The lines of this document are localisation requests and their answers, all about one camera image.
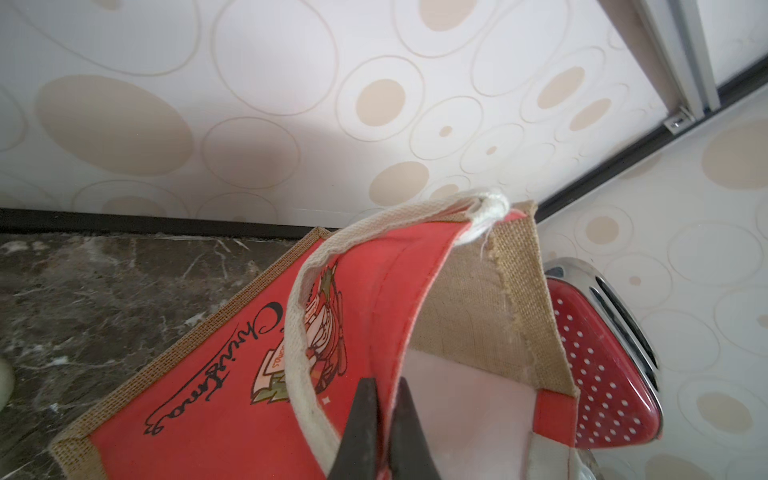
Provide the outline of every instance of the dark marble surface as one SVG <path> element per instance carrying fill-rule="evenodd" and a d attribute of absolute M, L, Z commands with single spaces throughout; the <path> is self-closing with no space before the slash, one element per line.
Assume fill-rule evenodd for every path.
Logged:
<path fill-rule="evenodd" d="M 63 478 L 58 431 L 214 313 L 293 241 L 0 235 L 0 479 Z"/>

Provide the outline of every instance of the printed graphic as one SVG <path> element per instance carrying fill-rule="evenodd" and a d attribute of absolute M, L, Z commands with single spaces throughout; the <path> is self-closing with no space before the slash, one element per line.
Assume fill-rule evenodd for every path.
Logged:
<path fill-rule="evenodd" d="M 313 286 L 304 313 L 306 356 L 310 359 L 315 393 L 328 388 L 336 375 L 346 372 L 342 294 L 336 288 L 336 267 L 326 268 Z M 284 340 L 268 350 L 253 381 L 251 403 L 288 400 L 285 383 Z"/>

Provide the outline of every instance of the white cotton strap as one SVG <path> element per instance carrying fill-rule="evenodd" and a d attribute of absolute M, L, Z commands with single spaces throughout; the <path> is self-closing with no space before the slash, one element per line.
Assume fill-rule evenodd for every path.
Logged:
<path fill-rule="evenodd" d="M 449 214 L 466 212 L 472 225 L 456 239 L 455 245 L 472 242 L 502 220 L 510 204 L 500 190 L 478 189 L 451 197 L 402 205 L 363 219 L 334 233 L 315 250 L 299 269 L 288 297 L 285 323 L 285 375 L 290 405 L 299 427 L 317 463 L 328 475 L 340 438 L 317 402 L 310 377 L 310 361 L 306 357 L 304 302 L 315 279 L 333 255 L 344 253 L 355 245 L 381 237 L 390 230 L 410 227 Z"/>

